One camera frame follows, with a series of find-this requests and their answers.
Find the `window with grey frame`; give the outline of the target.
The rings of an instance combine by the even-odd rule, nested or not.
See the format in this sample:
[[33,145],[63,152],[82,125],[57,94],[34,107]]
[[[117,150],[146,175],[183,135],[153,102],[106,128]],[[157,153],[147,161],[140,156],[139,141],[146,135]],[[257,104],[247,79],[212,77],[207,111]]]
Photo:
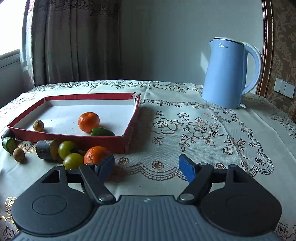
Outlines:
[[26,1],[1,1],[1,68],[20,61]]

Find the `green cucumber wedge piece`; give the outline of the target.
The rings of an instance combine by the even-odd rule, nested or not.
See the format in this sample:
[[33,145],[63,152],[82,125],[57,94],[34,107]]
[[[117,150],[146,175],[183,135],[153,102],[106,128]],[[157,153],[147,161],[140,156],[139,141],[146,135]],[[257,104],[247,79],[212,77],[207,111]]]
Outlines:
[[96,126],[92,129],[91,136],[92,137],[109,137],[109,136],[115,136],[115,134],[106,128],[101,128]]

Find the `light blue electric kettle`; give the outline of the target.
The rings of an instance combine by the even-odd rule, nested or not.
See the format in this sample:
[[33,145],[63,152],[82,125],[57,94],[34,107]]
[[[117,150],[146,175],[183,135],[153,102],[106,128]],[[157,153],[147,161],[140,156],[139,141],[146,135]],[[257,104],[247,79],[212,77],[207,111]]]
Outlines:
[[[259,82],[262,58],[256,47],[226,37],[215,37],[209,42],[211,55],[207,68],[202,98],[204,101],[228,109],[237,109],[242,98]],[[255,62],[252,82],[246,85],[247,55]]]

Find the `brown longan fruit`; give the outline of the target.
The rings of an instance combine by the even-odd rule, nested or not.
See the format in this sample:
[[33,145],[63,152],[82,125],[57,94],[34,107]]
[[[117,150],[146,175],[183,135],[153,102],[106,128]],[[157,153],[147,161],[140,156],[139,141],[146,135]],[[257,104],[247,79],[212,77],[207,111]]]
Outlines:
[[41,120],[36,120],[33,124],[33,129],[36,132],[42,132],[44,130],[44,123]]
[[17,162],[22,162],[25,159],[25,153],[21,148],[16,148],[13,152],[13,156]]

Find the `green cucumber chunk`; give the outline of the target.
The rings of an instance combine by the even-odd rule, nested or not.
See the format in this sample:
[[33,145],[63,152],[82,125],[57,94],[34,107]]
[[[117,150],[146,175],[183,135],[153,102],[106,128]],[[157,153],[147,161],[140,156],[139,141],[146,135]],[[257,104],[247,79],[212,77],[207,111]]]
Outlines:
[[10,154],[13,154],[14,150],[17,148],[16,142],[11,137],[5,137],[2,141],[3,148]]

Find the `white embroidered tablecloth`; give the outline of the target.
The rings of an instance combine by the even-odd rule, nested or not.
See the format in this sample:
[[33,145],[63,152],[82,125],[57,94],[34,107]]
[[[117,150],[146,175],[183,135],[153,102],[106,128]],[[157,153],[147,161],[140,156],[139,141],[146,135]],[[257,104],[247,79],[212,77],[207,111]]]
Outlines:
[[236,164],[281,203],[276,234],[295,240],[295,124],[265,98],[248,93],[246,108],[208,105],[192,83],[108,80],[36,87],[1,108],[1,131],[42,97],[136,92],[140,110],[130,153],[116,155],[106,183],[120,195],[179,195],[187,181],[178,167],[181,154],[217,169]]

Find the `white wall switch panel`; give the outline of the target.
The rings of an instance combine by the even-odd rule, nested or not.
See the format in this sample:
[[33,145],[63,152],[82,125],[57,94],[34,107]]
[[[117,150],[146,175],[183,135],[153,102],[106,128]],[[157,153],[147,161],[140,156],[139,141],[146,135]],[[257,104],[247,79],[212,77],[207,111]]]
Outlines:
[[295,87],[280,78],[276,78],[273,90],[290,99],[293,99],[295,93]]

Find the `brown patterned curtain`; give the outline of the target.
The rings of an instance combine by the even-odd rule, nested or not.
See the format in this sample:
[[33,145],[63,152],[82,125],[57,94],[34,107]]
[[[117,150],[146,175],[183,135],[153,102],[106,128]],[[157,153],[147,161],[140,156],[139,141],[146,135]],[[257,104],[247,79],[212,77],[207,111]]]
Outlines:
[[26,1],[25,88],[121,77],[120,1]]

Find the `orange mandarin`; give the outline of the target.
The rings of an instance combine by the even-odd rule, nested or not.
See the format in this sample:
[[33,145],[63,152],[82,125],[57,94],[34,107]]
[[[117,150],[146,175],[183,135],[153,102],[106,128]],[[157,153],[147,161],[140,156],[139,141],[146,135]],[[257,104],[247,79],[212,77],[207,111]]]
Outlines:
[[107,154],[108,150],[105,147],[92,147],[84,155],[84,164],[98,164],[106,158]]
[[86,112],[81,114],[78,119],[79,128],[85,133],[91,133],[92,129],[99,126],[100,118],[96,113]]

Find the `brown wooden door frame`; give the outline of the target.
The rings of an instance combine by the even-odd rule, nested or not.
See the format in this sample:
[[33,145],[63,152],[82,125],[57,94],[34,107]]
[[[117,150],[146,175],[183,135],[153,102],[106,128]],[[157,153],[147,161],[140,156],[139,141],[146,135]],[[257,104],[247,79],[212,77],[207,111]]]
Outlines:
[[274,21],[271,0],[261,1],[263,14],[262,71],[256,94],[266,97],[271,78],[274,53]]

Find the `green tomato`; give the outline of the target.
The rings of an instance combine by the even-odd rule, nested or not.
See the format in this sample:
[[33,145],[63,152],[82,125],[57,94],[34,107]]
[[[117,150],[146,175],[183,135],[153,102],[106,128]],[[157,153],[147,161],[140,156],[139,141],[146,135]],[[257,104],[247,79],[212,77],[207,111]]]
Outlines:
[[58,154],[62,160],[64,160],[69,154],[71,154],[71,150],[76,148],[76,144],[72,141],[64,141],[58,147]]
[[78,169],[81,165],[84,164],[84,158],[78,153],[71,153],[65,157],[63,165],[66,170]]

